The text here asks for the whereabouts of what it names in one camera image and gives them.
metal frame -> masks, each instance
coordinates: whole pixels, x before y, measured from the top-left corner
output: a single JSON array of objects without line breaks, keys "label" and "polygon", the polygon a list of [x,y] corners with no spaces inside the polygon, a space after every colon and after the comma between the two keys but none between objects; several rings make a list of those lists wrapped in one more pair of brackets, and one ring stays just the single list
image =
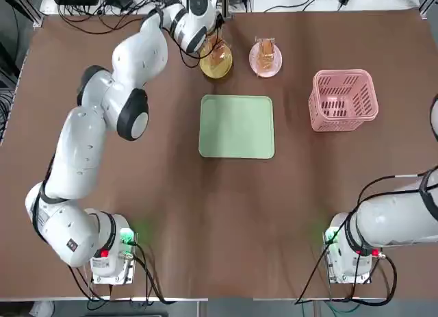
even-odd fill
[{"label": "metal frame", "polygon": [[34,22],[34,27],[41,27],[44,15],[35,8],[29,0],[17,0]]},{"label": "metal frame", "polygon": [[0,68],[0,81],[2,81],[9,89],[15,90],[18,79],[15,75],[8,74]]},{"label": "metal frame", "polygon": [[419,6],[418,10],[420,11],[420,16],[423,19],[427,19],[427,11],[430,10],[433,3],[435,3],[436,0],[423,0],[422,4]]},{"label": "metal frame", "polygon": [[230,21],[231,19],[233,19],[233,15],[230,14],[229,11],[229,4],[230,4],[230,0],[222,0],[222,17],[224,18],[225,21]]}]

black cable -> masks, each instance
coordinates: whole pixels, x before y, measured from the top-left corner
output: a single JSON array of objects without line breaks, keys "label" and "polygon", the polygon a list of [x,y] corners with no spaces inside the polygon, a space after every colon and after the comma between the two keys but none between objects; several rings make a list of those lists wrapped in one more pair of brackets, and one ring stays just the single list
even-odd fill
[{"label": "black cable", "polygon": [[199,60],[196,61],[196,64],[195,64],[195,65],[189,65],[189,64],[186,62],[186,60],[184,59],[184,56],[183,56],[183,49],[181,49],[181,48],[179,49],[179,55],[181,56],[181,60],[183,61],[184,65],[185,65],[186,67],[188,67],[188,68],[196,68],[196,67],[199,66]]},{"label": "black cable", "polygon": [[312,0],[308,5],[306,5],[302,10],[303,11],[306,11],[306,9],[307,9],[307,7],[309,6],[309,5],[311,5],[313,2],[315,2],[316,0]]},{"label": "black cable", "polygon": [[253,4],[251,3],[251,0],[248,0],[248,2],[249,2],[250,11],[253,12]]},{"label": "black cable", "polygon": [[389,258],[388,256],[386,256],[386,258],[384,260],[387,260],[389,262],[389,264],[391,265],[391,268],[392,268],[392,273],[393,273],[391,292],[389,292],[388,297],[381,302],[368,302],[368,301],[359,300],[359,299],[351,299],[350,300],[351,302],[360,303],[362,305],[368,305],[370,307],[381,307],[381,306],[387,305],[389,302],[391,302],[392,298],[394,297],[394,294],[396,293],[396,288],[397,288],[397,268],[396,268],[396,265],[394,264],[394,262],[392,261],[392,259]]},{"label": "black cable", "polygon": [[378,263],[379,263],[380,261],[381,261],[381,259],[377,259],[376,263],[374,264],[374,266],[373,266],[372,269],[371,269],[370,276],[368,276],[368,278],[363,282],[364,284],[366,284],[366,283],[371,279],[371,277],[372,277],[372,275],[374,274],[374,271],[376,271],[376,268],[377,268]]},{"label": "black cable", "polygon": [[[136,242],[132,242],[132,243],[128,243],[128,244],[131,244],[140,250],[140,253],[142,254],[142,257],[143,257],[144,266],[147,268],[146,254],[144,254],[143,248]],[[146,277],[146,306],[152,305],[152,303],[151,304],[149,303],[149,295],[151,294],[151,292],[152,292],[152,286],[151,286],[151,289],[148,291],[148,277]]]},{"label": "black cable", "polygon": [[150,281],[151,284],[152,284],[153,291],[155,292],[155,295],[156,295],[157,298],[159,299],[159,302],[163,303],[164,305],[172,305],[173,303],[175,303],[176,301],[167,301],[167,300],[163,297],[163,295],[161,294],[161,292],[160,292],[159,289],[157,288],[157,285],[156,285],[155,282],[154,282],[154,279],[153,279],[152,274],[149,272],[148,268],[146,267],[146,264],[145,264],[141,259],[139,259],[136,255],[133,256],[133,259],[134,259],[137,263],[139,263],[139,265],[141,265],[141,267],[143,268],[143,270],[144,270],[144,272],[145,272],[145,274],[146,274],[146,277],[149,278],[149,281]]},{"label": "black cable", "polygon": [[303,2],[303,3],[296,4],[296,5],[276,5],[276,6],[274,6],[274,7],[271,7],[271,8],[266,9],[266,10],[263,11],[263,12],[268,12],[268,11],[270,11],[270,10],[272,10],[272,9],[275,9],[275,8],[297,8],[297,7],[301,7],[301,6],[305,5],[305,4],[306,4],[307,2],[309,2],[309,1],[310,1],[310,0],[307,0],[307,1]]},{"label": "black cable", "polygon": [[[424,174],[424,173],[419,173],[419,174],[417,174],[416,176],[421,177],[423,174]],[[361,190],[361,192],[360,192],[360,194],[359,194],[359,198],[362,197],[362,195],[363,195],[363,193],[365,192],[366,189],[368,189],[371,185],[375,184],[376,182],[379,182],[379,181],[382,181],[382,180],[385,180],[385,179],[392,179],[392,178],[396,178],[396,177],[398,177],[398,176],[396,176],[396,175],[388,175],[388,176],[381,177],[381,178],[378,178],[378,179],[375,179],[375,180],[371,181],[370,183],[368,183],[368,184],[367,184],[367,185]],[[427,187],[427,190],[429,191],[429,190],[432,190],[432,189],[435,189],[435,188],[438,188],[438,183],[436,183],[436,184],[433,185],[433,186],[429,186],[429,187]],[[295,302],[295,305],[299,305],[299,304],[303,304],[303,303],[307,303],[307,302],[311,302],[311,301],[312,301],[312,300],[302,301],[302,298],[303,298],[303,296],[304,296],[304,294],[305,294],[307,288],[309,287],[310,281],[311,281],[311,279],[313,278],[313,275],[315,274],[315,271],[316,271],[316,269],[318,268],[319,263],[321,262],[321,260],[322,260],[322,258],[324,257],[325,253],[326,253],[327,250],[329,249],[329,246],[332,245],[332,243],[333,243],[333,238],[335,238],[335,237],[337,236],[337,234],[342,230],[342,228],[344,228],[344,226],[345,226],[347,220],[349,220],[349,219],[351,218],[351,216],[352,216],[354,213],[356,213],[356,211],[359,209],[359,206],[360,206],[360,204],[362,204],[362,202],[364,202],[364,201],[368,201],[368,200],[370,200],[370,199],[373,199],[374,197],[379,197],[379,196],[387,196],[387,195],[393,195],[393,194],[412,194],[412,193],[418,193],[418,192],[420,192],[420,189],[412,189],[412,190],[397,190],[397,191],[393,191],[393,192],[380,192],[380,193],[378,193],[378,194],[373,194],[373,195],[370,195],[370,196],[366,197],[364,200],[360,200],[360,199],[358,199],[358,203],[356,204],[356,207],[348,213],[348,215],[347,215],[347,217],[345,218],[345,220],[344,220],[344,221],[341,223],[341,225],[339,226],[339,229],[333,234],[332,239],[329,240],[329,241],[327,242],[327,245],[324,247],[324,250],[322,251],[320,257],[318,258],[318,260],[317,260],[317,262],[316,262],[316,264],[315,264],[315,266],[314,266],[314,268],[313,268],[313,270],[312,270],[312,272],[311,272],[311,274],[310,274],[310,276],[309,276],[309,278],[308,278],[308,280],[307,280],[307,282],[306,282],[306,285],[304,286],[304,289],[303,289],[302,292],[301,292],[301,295],[298,297],[298,300]]]}]

cable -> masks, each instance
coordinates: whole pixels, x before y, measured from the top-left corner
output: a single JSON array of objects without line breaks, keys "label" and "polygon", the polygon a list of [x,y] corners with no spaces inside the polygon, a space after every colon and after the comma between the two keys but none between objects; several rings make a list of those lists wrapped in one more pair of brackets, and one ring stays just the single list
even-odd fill
[{"label": "cable", "polygon": [[149,278],[149,281],[150,281],[151,284],[152,284],[153,291],[155,292],[155,295],[156,295],[157,298],[159,299],[159,302],[163,303],[164,305],[172,305],[173,303],[175,303],[175,301],[167,301],[167,300],[163,297],[163,295],[162,295],[161,292],[159,291],[157,285],[155,284],[155,281],[154,281],[154,278],[153,278],[152,274],[149,272],[148,268],[146,267],[146,264],[145,264],[141,259],[139,259],[136,255],[133,256],[133,259],[134,259],[137,263],[139,263],[139,265],[141,265],[141,267],[143,268],[143,270],[144,270],[144,272],[145,272],[145,274],[146,274],[146,277]]},{"label": "cable", "polygon": [[331,310],[334,317],[337,317],[336,311],[330,305],[327,305],[327,307]]},{"label": "cable", "polygon": [[309,5],[311,5],[313,2],[315,2],[316,0],[312,0],[308,5],[306,5],[302,10],[303,11],[306,11],[306,9],[307,9],[307,7],[309,6]]},{"label": "cable", "polygon": [[304,3],[300,3],[300,4],[296,4],[296,5],[276,5],[274,7],[268,8],[263,12],[268,12],[270,10],[276,9],[276,8],[297,8],[297,7],[301,7],[303,5],[305,5],[307,2],[309,2],[310,0],[305,1]]},{"label": "cable", "polygon": [[338,314],[350,314],[350,313],[355,312],[356,310],[358,310],[359,307],[361,306],[360,303],[357,303],[352,309],[349,309],[349,310],[338,310],[337,308],[333,307],[333,305],[331,305],[329,301],[324,301],[324,303],[326,305],[328,305],[328,307],[330,309],[332,309],[332,311],[337,312]]},{"label": "cable", "polygon": [[352,299],[351,300],[352,302],[360,303],[361,305],[367,305],[370,307],[381,307],[383,305],[388,304],[392,300],[392,298],[394,297],[394,294],[396,293],[396,288],[397,288],[397,268],[390,257],[386,256],[386,258],[384,260],[387,260],[389,262],[389,264],[391,265],[391,268],[392,268],[392,273],[393,273],[391,292],[389,292],[388,297],[381,302],[368,302],[368,301],[359,300],[359,299]]},{"label": "cable", "polygon": [[[132,242],[132,243],[128,243],[128,244],[131,244],[140,250],[140,253],[142,254],[142,257],[143,257],[144,266],[147,269],[146,254],[144,254],[143,248],[136,242]],[[148,291],[148,277],[146,277],[146,306],[153,304],[153,303],[149,303],[149,296],[151,295],[151,292],[152,292],[152,285],[151,285],[151,289]]]},{"label": "cable", "polygon": [[[322,258],[324,257],[325,253],[326,253],[327,250],[329,249],[329,246],[332,245],[332,243],[333,243],[333,238],[335,238],[335,237],[337,236],[337,234],[342,230],[342,228],[344,228],[344,226],[345,226],[347,220],[349,220],[349,218],[351,218],[351,216],[352,216],[354,213],[356,213],[356,211],[359,209],[360,204],[362,204],[364,201],[368,201],[368,200],[370,200],[370,199],[373,199],[374,197],[387,196],[387,195],[395,195],[395,194],[411,194],[411,193],[418,193],[418,192],[420,192],[420,189],[412,189],[412,190],[396,190],[396,191],[393,191],[393,192],[381,192],[381,193],[378,193],[378,194],[370,195],[370,196],[366,197],[364,200],[361,200],[360,198],[362,197],[363,193],[364,193],[364,192],[365,192],[370,186],[372,186],[372,185],[375,184],[376,182],[379,182],[379,181],[382,181],[382,180],[392,179],[392,178],[398,178],[398,177],[421,177],[422,175],[424,175],[424,173],[418,173],[418,174],[416,174],[416,175],[388,175],[388,176],[384,176],[384,177],[381,177],[381,178],[378,178],[378,179],[375,179],[375,180],[371,181],[370,183],[368,183],[368,184],[367,184],[367,185],[361,190],[361,192],[360,192],[360,194],[359,194],[359,198],[358,198],[358,203],[356,204],[356,207],[348,213],[348,215],[347,215],[347,217],[345,218],[345,220],[344,220],[344,221],[341,223],[341,225],[339,226],[339,229],[333,234],[332,239],[329,240],[329,241],[327,242],[327,245],[324,247],[324,250],[322,251],[321,255],[319,256],[319,258],[318,258],[318,260],[317,260],[317,262],[316,262],[316,264],[315,264],[315,267],[313,268],[313,270],[312,270],[312,272],[311,272],[311,274],[310,274],[310,276],[309,276],[309,278],[308,278],[308,280],[307,280],[307,282],[306,282],[306,285],[304,286],[304,289],[302,290],[300,296],[298,297],[298,300],[294,303],[295,305],[300,305],[300,304],[303,304],[303,303],[312,302],[312,300],[302,301],[302,298],[303,298],[303,296],[304,296],[304,294],[305,294],[307,288],[309,287],[310,281],[311,281],[311,279],[313,278],[313,275],[315,274],[315,271],[316,271],[316,269],[318,268],[319,263],[321,262],[321,260],[322,260]],[[435,188],[438,188],[438,183],[436,183],[436,184],[433,185],[433,186],[429,186],[429,187],[427,187],[427,190],[429,191],[429,190],[432,190],[432,189],[435,189]]]}]

floor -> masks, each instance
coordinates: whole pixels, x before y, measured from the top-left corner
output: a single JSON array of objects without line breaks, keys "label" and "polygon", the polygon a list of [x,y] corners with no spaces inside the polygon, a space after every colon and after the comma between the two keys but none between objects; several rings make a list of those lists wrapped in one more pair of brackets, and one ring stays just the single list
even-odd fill
[{"label": "floor", "polygon": [[[303,316],[301,306],[293,305],[289,301],[253,301],[251,299],[216,299],[210,300],[200,306],[200,317],[286,317]],[[354,305],[338,304],[335,306],[340,310],[348,310]],[[414,301],[394,300],[384,307],[360,307],[351,316],[357,317],[433,317],[436,316],[438,302],[436,301]],[[198,307],[196,302],[175,303],[171,306],[163,306],[159,303],[144,309],[137,303],[109,303],[97,312],[87,312],[86,302],[58,301],[55,303],[55,314],[53,317],[78,317],[92,316],[99,313],[100,316],[143,316],[159,314],[164,317],[196,317]],[[304,306],[304,316],[313,315],[313,305],[308,303]],[[336,317],[341,314],[334,313],[324,304],[320,304],[322,317]]]},{"label": "floor", "polygon": [[[32,0],[35,5],[39,5],[41,0]],[[12,9],[3,1],[0,1],[0,40],[6,49],[15,55],[16,51],[16,24],[11,22],[13,16]],[[19,28],[19,45],[16,63],[21,66],[25,54],[29,47],[29,41],[33,28],[31,23],[17,13]],[[428,15],[430,28],[438,46],[438,6],[433,8]],[[337,305],[339,309],[349,309],[351,305]],[[325,305],[320,305],[320,316],[333,316],[333,312]],[[360,307],[353,316],[436,316],[438,302],[427,300],[393,300],[385,307]],[[195,317],[197,316],[198,307],[195,302],[176,303],[171,306],[163,306],[159,303],[152,307],[144,309],[137,303],[109,303],[99,311],[100,316],[104,314],[116,314],[117,316],[141,316],[141,314],[159,314],[162,316],[176,317]],[[302,316],[302,307],[294,306],[289,301],[253,301],[250,299],[217,299],[210,300],[205,310],[201,310],[201,316],[208,317],[278,317],[278,316]],[[55,303],[55,317],[78,317],[85,316],[88,313],[85,301],[57,301]],[[313,316],[313,305],[304,306],[304,315]]]}]

green indicator light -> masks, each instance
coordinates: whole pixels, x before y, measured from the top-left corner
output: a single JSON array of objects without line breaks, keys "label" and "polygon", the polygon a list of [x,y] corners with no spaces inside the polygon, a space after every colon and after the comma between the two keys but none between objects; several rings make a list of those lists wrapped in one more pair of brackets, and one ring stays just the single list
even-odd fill
[{"label": "green indicator light", "polygon": [[123,244],[134,242],[134,232],[130,228],[122,228],[120,230],[120,241]]}]

